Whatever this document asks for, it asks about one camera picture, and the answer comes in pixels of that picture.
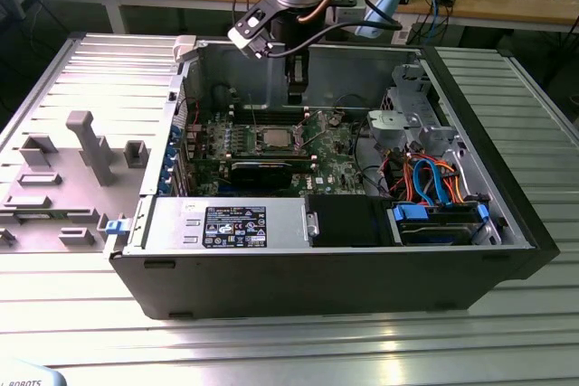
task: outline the blue cable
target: blue cable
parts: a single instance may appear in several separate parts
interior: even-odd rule
[[[434,206],[434,201],[429,198],[425,192],[422,191],[422,187],[420,186],[420,180],[418,179],[418,175],[420,172],[420,166],[422,165],[430,165],[432,169],[432,178],[434,179],[434,187],[436,188],[436,195],[438,199],[444,204],[451,204],[449,197],[444,192],[442,188],[442,179],[441,179],[441,172],[438,170],[438,167],[431,162],[430,160],[426,160],[423,158],[419,160],[416,165],[414,166],[414,174],[413,174],[413,183],[414,183],[414,190],[431,206]]]
[[[438,5],[436,5],[436,0],[432,0],[432,9],[434,9],[434,17],[432,18],[431,30],[428,31],[424,44],[432,38],[432,32],[434,32],[434,27],[436,26],[436,19],[438,18]]]

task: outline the gray plastic part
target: gray plastic part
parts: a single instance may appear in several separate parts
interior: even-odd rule
[[[62,182],[60,175],[54,172],[36,172],[32,174],[20,174],[18,183],[26,185],[58,185]]]
[[[90,162],[92,172],[102,186],[111,185],[114,176],[109,169],[106,151],[100,149],[100,143],[92,131],[90,124],[93,117],[89,111],[73,110],[66,120],[66,127],[72,131],[81,142],[82,150]]]
[[[46,171],[50,167],[44,156],[49,153],[58,153],[58,150],[48,136],[30,135],[20,148],[20,154],[32,171]]]
[[[18,219],[13,212],[0,212],[0,224],[2,225],[20,225],[22,221]]]
[[[102,213],[99,221],[97,222],[97,232],[103,240],[107,239],[107,232],[105,232],[107,223],[109,223],[109,216],[107,216],[106,213]]]
[[[145,169],[129,169],[123,148],[111,150],[113,158],[110,170],[115,175],[113,188],[101,187],[92,169],[81,159],[79,148],[60,148],[58,153],[45,155],[51,165],[51,170],[57,172],[62,182],[58,185],[21,185],[16,180],[20,174],[31,173],[30,168],[23,165],[20,173],[10,184],[10,189],[2,205],[9,196],[41,196],[48,195],[52,205],[44,209],[52,214],[60,214],[58,210],[81,212],[96,209],[100,215],[106,213],[111,219],[117,219],[121,213],[132,216],[137,208],[138,192],[143,180]],[[57,219],[43,218],[43,209],[33,212],[33,216],[25,217],[20,211],[0,208],[0,227],[6,227],[18,240],[11,251],[16,252],[91,252],[101,250],[104,240],[97,232],[97,223],[71,222],[68,216]],[[62,227],[86,227],[92,233],[95,243],[92,246],[64,246],[58,236]]]
[[[66,246],[89,246],[94,243],[94,237],[88,228],[61,228],[58,238]]]
[[[100,151],[102,151],[102,153],[105,155],[105,158],[107,159],[107,164],[110,165],[113,153],[110,150],[109,142],[107,142],[107,138],[104,136],[97,136],[97,139],[99,140]],[[81,154],[81,158],[84,164],[86,166],[90,166],[89,158],[86,156],[84,151],[80,150],[79,153]]]
[[[16,237],[6,228],[0,228],[0,246],[12,246]]]
[[[67,216],[72,223],[97,223],[100,219],[96,208],[86,212],[69,212]]]
[[[145,142],[142,140],[129,140],[123,151],[127,166],[133,168],[147,167],[148,151]]]
[[[51,206],[48,196],[10,196],[4,202],[5,207],[18,208],[48,208]]]

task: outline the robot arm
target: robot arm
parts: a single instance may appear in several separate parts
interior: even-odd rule
[[[367,12],[364,1],[372,6]],[[400,0],[260,0],[228,32],[247,56],[286,58],[289,103],[299,104],[308,86],[308,46],[327,32],[347,28],[375,38],[380,29],[401,29],[390,15]],[[326,9],[333,14],[326,18]],[[273,53],[272,41],[282,42],[285,52]]]

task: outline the floor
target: floor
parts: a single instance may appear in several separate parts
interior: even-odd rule
[[[71,31],[110,32],[104,7],[100,5],[46,5]],[[24,9],[26,18],[23,21],[17,22],[5,17],[0,22],[0,126],[11,117],[66,37],[52,18],[41,10],[40,5],[27,1]],[[195,33],[225,36],[231,20],[230,14],[225,11],[185,10],[179,14],[176,9],[126,6],[123,13],[129,30],[141,34]],[[535,80],[540,82],[554,59],[559,37],[554,33],[506,33],[482,28],[469,28],[463,32],[458,26],[450,26],[444,35],[439,35],[429,43],[452,46],[460,41],[462,47],[509,49]],[[388,40],[389,35],[384,35],[381,42]],[[579,115],[579,107],[573,106],[569,100],[579,89],[577,71],[579,56],[575,55],[548,89],[549,96],[572,121]]]

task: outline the blue connector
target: blue connector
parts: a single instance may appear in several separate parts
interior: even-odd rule
[[[177,155],[177,150],[171,146],[165,148],[165,156],[175,157]]]
[[[166,156],[163,159],[163,165],[165,165],[167,168],[173,167],[175,166],[175,160],[173,160],[171,157]]]
[[[394,208],[394,219],[396,221],[414,220],[427,221],[428,212],[424,205],[403,203]]]
[[[161,194],[168,194],[171,192],[171,184],[167,184],[164,181],[161,181],[157,184],[157,191]]]
[[[105,226],[107,235],[124,235],[130,231],[130,225],[133,224],[132,219],[119,219],[117,221],[108,221]]]
[[[178,126],[171,126],[170,134],[171,134],[171,138],[179,139],[179,138],[181,138],[181,135],[183,133],[181,131],[181,128],[179,128]]]
[[[489,219],[489,210],[487,209],[487,207],[485,205],[480,203],[477,206],[477,210],[479,211],[479,215],[480,215],[480,218],[482,219],[482,221],[487,221]]]
[[[168,180],[171,177],[171,174],[169,173],[169,171],[167,171],[165,168],[161,169],[161,179],[162,180]]]

